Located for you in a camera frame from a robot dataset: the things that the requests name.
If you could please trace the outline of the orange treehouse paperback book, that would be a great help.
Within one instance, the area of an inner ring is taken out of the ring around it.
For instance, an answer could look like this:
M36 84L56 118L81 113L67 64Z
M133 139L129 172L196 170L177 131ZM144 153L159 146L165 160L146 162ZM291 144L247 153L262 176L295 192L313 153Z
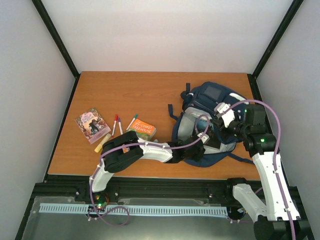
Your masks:
M157 129L155 126L148 124L142 120L136 119L134 123L131 125L129 130L125 130L125 132L134 131L136 132L136 135L145 140L150 141L153 136L155 135Z

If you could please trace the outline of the dark fantasy paperback book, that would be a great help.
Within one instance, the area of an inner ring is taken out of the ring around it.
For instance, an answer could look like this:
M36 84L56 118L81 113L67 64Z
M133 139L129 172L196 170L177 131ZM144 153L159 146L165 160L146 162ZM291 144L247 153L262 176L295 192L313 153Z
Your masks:
M204 119L200 119L197 123L197 130L199 133L202 133L205 131L207 122ZM206 135L208 136L208 140L206 142L206 145L208 147L220 149L221 142L219 141L218 137L215 135L215 128L213 124L210 122L208 125L208 129L206 131Z

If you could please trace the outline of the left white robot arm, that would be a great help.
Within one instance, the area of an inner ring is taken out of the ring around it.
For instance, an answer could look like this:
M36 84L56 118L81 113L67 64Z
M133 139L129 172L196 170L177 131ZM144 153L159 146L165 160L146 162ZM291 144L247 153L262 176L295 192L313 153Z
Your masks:
M119 173L140 159L177 164L185 159L199 161L204 153L204 144L209 136L200 132L187 140L156 143L144 140L135 132L127 132L114 138L102 147L99 164L89 177L86 195L92 201L103 198L104 189L115 173Z

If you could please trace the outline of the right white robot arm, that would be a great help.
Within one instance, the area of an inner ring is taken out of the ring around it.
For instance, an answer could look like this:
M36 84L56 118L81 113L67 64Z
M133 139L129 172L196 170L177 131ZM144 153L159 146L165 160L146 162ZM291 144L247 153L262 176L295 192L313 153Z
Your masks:
M301 218L288 190L279 153L280 136L267 132L268 105L258 100L244 100L243 104L243 117L237 120L231 106L219 103L212 123L221 137L237 137L243 142L258 171L264 200L247 183L235 184L232 196L252 219L257 240L304 240L311 227Z

